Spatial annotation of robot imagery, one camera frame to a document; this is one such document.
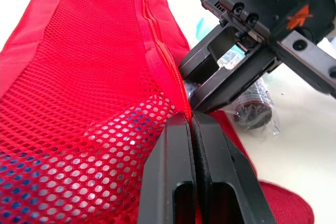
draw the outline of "red bag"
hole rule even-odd
[[[191,118],[188,51],[166,0],[31,0],[0,57],[0,223],[136,223],[164,123]],[[278,223],[313,223],[299,196],[261,186]]]

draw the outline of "orange marking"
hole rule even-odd
[[[294,17],[289,17],[287,24],[288,30],[293,30],[297,26],[303,26],[306,18],[312,18],[313,15],[309,14],[309,5],[305,5],[300,11],[298,11]]]

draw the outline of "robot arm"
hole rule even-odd
[[[191,106],[210,112],[230,104],[282,62],[316,90],[336,97],[336,60],[316,44],[334,30],[335,0],[201,0],[218,19],[184,58],[183,79],[201,86]],[[245,58],[231,70],[217,60],[233,45]]]

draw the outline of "black clamp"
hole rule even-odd
[[[316,44],[334,29],[335,0],[201,0],[219,19],[183,59],[181,76],[199,88],[191,107],[211,112],[232,103],[282,62],[316,90],[336,97],[336,60]],[[233,45],[245,52],[232,69],[217,61]]]
[[[179,113],[149,156],[138,224],[276,223],[248,159],[210,116],[194,112],[193,132]]]

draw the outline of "white surface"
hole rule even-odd
[[[168,0],[190,44],[197,43],[200,0]],[[0,0],[0,47],[9,37],[29,0]],[[325,41],[328,53],[335,52]],[[336,102],[314,91],[286,66],[270,76],[269,91],[277,106],[281,133],[275,139],[240,133],[260,179],[301,195],[313,207],[316,223],[336,223]]]

